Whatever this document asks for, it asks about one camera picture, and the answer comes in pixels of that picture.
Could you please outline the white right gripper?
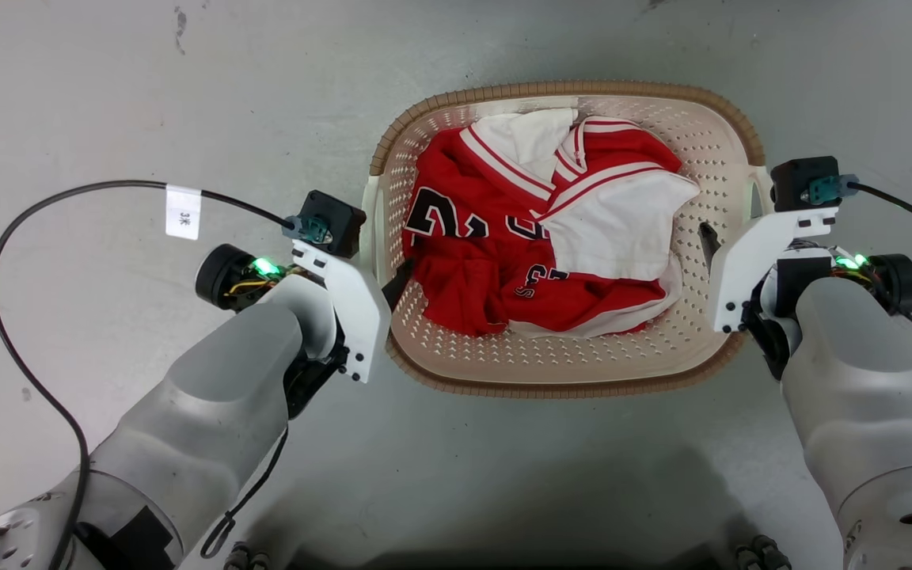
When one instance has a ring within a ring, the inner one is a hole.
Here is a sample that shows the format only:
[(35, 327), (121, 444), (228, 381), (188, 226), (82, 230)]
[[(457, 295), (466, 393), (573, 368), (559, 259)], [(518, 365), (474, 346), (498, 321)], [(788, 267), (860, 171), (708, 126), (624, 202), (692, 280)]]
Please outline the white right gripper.
[(763, 214), (720, 244), (709, 222), (697, 235), (710, 271), (709, 321), (717, 332), (749, 332), (779, 380), (800, 345), (796, 304), (808, 285), (831, 276), (832, 253), (795, 243), (829, 234), (837, 208)]

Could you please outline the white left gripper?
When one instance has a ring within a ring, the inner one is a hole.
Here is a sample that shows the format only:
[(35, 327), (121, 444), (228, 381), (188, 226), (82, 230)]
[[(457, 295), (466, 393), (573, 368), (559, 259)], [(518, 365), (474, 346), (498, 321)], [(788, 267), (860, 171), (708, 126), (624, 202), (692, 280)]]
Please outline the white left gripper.
[(375, 356), (385, 347), (395, 310), (415, 271), (403, 260), (382, 291), (372, 275), (343, 257), (294, 241), (300, 274), (286, 275), (285, 306), (297, 318), (302, 350), (285, 375), (290, 419), (299, 417), (333, 376), (366, 385)]

